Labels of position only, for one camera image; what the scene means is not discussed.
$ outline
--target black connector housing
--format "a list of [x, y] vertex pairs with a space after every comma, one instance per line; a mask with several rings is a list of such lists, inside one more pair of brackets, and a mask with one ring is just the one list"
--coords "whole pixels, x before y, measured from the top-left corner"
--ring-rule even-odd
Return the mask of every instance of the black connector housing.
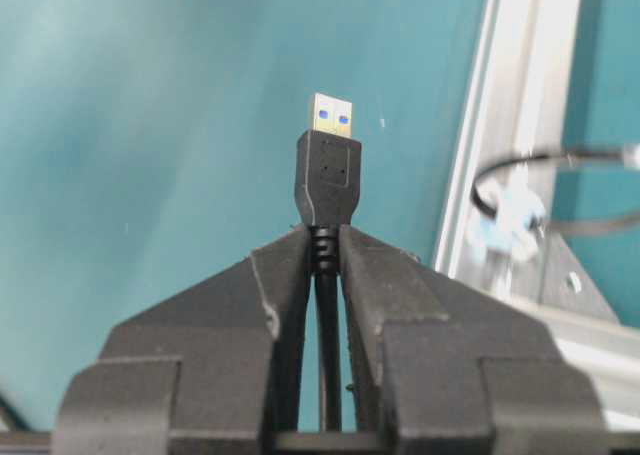
[[298, 140], [295, 199], [309, 227], [349, 225], [360, 199], [360, 156], [356, 140], [307, 130]]

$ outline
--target usb connector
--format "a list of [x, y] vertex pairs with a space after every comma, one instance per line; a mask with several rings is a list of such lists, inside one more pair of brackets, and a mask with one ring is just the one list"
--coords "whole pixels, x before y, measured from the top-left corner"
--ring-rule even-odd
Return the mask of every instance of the usb connector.
[[316, 93], [311, 130], [298, 140], [295, 199], [309, 227], [351, 223], [360, 198], [360, 142], [351, 139], [350, 102]]
[[311, 129], [351, 138], [351, 102], [316, 93], [311, 104]]

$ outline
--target metal frame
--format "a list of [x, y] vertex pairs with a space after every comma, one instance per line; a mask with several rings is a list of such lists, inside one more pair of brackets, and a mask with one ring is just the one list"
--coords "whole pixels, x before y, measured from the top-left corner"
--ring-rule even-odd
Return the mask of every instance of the metal frame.
[[[453, 164], [434, 268], [498, 297], [536, 299], [543, 257], [515, 269], [509, 260], [478, 263], [465, 239], [479, 167], [504, 155], [559, 146], [580, 0], [487, 0]], [[551, 170], [518, 173], [545, 206]], [[487, 279], [487, 265], [493, 277]]]
[[[496, 254], [479, 262], [465, 239], [480, 167], [561, 145], [579, 6], [487, 0], [434, 268], [545, 322], [593, 380], [610, 429], [640, 430], [640, 335], [618, 324], [564, 239], [548, 235], [540, 256], [520, 266]], [[551, 205], [554, 170], [513, 176]]]

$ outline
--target bolt hole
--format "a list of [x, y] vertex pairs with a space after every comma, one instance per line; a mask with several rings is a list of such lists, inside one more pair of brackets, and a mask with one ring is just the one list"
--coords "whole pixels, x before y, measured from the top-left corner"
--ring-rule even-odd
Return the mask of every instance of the bolt hole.
[[576, 272], [569, 272], [564, 279], [567, 288], [573, 293], [580, 293], [582, 291], [582, 282]]

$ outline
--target teal background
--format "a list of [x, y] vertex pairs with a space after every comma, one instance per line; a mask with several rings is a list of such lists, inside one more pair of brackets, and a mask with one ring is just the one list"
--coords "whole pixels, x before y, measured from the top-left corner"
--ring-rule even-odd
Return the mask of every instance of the teal background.
[[0, 0], [0, 395], [50, 428], [114, 323], [297, 223], [316, 91], [355, 104], [354, 225], [430, 260], [482, 2]]
[[[567, 144], [640, 142], [640, 0], [582, 0], [564, 140]], [[637, 172], [563, 175], [555, 212], [592, 218], [637, 209]], [[640, 229], [570, 245], [623, 323], [640, 327]]]

